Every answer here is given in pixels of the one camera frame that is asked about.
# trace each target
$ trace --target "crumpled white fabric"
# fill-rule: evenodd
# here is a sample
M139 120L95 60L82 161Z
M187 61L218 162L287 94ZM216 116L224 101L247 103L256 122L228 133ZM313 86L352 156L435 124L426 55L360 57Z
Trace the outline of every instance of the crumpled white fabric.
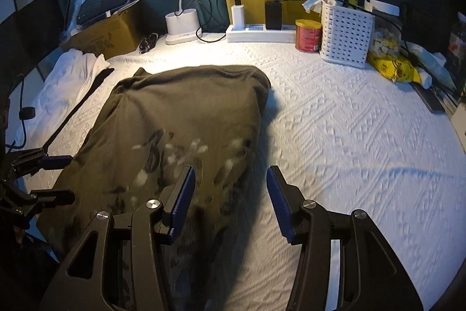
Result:
M76 49L62 54L32 103L36 117L25 121L27 140L24 149L42 147L84 98L97 75L109 66L103 54L96 58L93 53L82 54ZM20 126L16 132L16 145L22 145L23 141Z

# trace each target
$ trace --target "black strap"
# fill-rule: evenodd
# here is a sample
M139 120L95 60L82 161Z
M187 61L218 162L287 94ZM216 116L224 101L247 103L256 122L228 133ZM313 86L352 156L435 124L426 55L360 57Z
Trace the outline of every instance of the black strap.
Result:
M44 152L48 152L48 147L53 143L53 141L57 138L58 134L61 132L61 130L65 127L66 123L69 122L71 117L81 108L81 106L86 102L89 97L99 88L100 85L103 84L103 81L113 73L115 69L113 68L108 68L102 70L99 74L97 74L96 78L94 79L94 82L92 83L91 88L87 92L87 94L84 96L84 98L73 108L73 110L68 114L68 116L65 118L63 123L58 127L58 129L55 131L55 133L47 140L47 142L44 144L43 149Z

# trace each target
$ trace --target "black phone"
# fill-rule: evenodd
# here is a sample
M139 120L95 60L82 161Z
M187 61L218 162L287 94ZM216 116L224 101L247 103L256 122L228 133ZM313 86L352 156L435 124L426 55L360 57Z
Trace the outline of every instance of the black phone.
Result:
M445 109L443 108L439 99L432 92L432 90L430 89L426 90L416 82L411 82L411 86L416 91L416 93L418 93L418 95L421 97L422 101L427 106L430 112L432 112L433 114L444 114L445 113Z

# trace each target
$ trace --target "lamp base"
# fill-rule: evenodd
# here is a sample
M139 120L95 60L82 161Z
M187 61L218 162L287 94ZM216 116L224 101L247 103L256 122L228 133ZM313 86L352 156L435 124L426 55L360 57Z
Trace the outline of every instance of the lamp base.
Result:
M186 43L197 39L196 31L199 29L197 10L188 9L181 15L176 16L174 12L165 16L167 22L168 36L165 39L167 45Z

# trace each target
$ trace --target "yellow lid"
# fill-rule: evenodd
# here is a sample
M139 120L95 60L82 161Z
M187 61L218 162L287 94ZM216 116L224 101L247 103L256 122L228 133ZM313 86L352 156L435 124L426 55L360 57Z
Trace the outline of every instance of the yellow lid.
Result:
M296 21L296 25L298 27L310 28L313 30L320 30L322 28L322 24L320 24L319 22L316 22L315 20L309 20L309 19L298 19Z

